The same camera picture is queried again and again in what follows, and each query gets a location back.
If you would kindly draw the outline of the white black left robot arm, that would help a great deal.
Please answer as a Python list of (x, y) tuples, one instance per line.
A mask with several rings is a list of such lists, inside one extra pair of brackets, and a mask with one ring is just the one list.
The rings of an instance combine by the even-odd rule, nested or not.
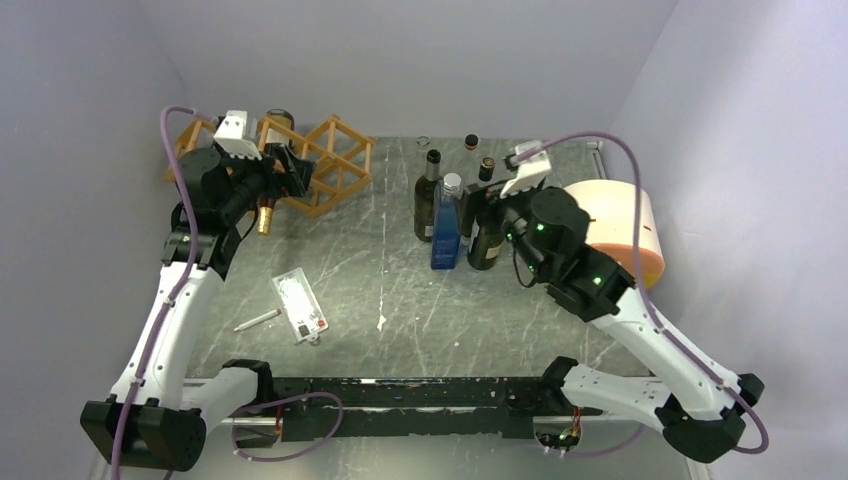
[(188, 471), (223, 419), (242, 408), (264, 415), (277, 400), (264, 361), (228, 361), (193, 394), (185, 393), (184, 380), (200, 323), (241, 243), (239, 222), (263, 200), (304, 196), (316, 165), (287, 144), (274, 144), (255, 159), (218, 146), (197, 148), (172, 158), (171, 166), (181, 200), (171, 215), (154, 304), (108, 397), (87, 402), (80, 416), (114, 472)]

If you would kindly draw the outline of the clear round glass bottle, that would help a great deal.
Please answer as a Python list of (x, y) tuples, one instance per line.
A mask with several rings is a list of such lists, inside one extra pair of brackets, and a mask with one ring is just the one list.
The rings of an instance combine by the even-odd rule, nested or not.
[(479, 137), (476, 134), (468, 134), (465, 136), (459, 167), (463, 178), (468, 182), (477, 178), (477, 172), (479, 169), (478, 146)]

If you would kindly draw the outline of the dark bottle silver cap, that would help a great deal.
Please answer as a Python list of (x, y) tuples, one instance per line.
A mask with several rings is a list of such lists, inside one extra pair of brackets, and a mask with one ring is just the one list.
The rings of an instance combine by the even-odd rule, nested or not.
[(419, 240), (430, 242), (433, 237), (435, 189), (441, 180), (440, 151), (428, 150), (425, 161), (425, 173), (414, 185), (413, 230)]

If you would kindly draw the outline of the clear whisky bottle black label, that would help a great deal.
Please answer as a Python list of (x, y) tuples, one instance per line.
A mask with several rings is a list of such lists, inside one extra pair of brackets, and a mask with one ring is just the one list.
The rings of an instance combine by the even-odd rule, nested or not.
[(493, 180), (495, 168), (495, 159), (492, 157), (484, 157), (479, 163), (479, 168), (477, 171), (477, 183), (479, 185), (489, 184)]

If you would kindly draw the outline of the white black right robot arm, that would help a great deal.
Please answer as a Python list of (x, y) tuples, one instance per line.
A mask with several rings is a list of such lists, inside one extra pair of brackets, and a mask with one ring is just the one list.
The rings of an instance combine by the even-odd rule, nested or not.
[(527, 265), (532, 283), (569, 313), (626, 347), (650, 371), (646, 379), (555, 359), (540, 379), (550, 413), (594, 408), (659, 432), (687, 458), (711, 463), (741, 450), (764, 385), (754, 374), (722, 367), (688, 340), (646, 297), (633, 265), (623, 265), (588, 239), (605, 218), (572, 188), (534, 187), (508, 194), (497, 182), (474, 186), (463, 204), (475, 217), (472, 238), (494, 226)]

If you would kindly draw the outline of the blue labelled clear bottle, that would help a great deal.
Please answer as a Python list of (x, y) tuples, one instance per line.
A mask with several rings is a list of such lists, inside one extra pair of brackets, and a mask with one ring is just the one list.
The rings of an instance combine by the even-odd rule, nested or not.
[(430, 266), (433, 270), (452, 270), (457, 265), (460, 246), (460, 203), (462, 179), (447, 173), (434, 194), (433, 236)]

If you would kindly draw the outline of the dark green wine bottle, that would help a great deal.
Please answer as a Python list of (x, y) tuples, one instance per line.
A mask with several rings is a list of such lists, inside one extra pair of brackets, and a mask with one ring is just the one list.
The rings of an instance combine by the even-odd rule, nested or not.
[(469, 265), (479, 271), (491, 269), (497, 262), (503, 242), (504, 233), (495, 215), (487, 211), (477, 214), (467, 254)]

